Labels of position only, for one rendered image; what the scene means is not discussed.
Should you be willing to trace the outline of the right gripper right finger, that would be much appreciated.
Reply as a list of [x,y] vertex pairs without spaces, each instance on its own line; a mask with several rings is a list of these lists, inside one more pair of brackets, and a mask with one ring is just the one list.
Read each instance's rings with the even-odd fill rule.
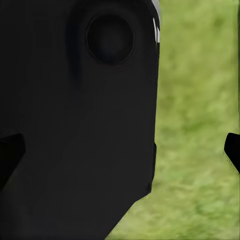
[[240,135],[230,132],[227,135],[224,151],[240,173]]

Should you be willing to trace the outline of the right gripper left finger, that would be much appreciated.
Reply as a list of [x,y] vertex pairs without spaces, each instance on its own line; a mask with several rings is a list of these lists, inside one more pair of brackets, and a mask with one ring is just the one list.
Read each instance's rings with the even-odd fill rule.
[[0,193],[26,153],[22,133],[0,138]]

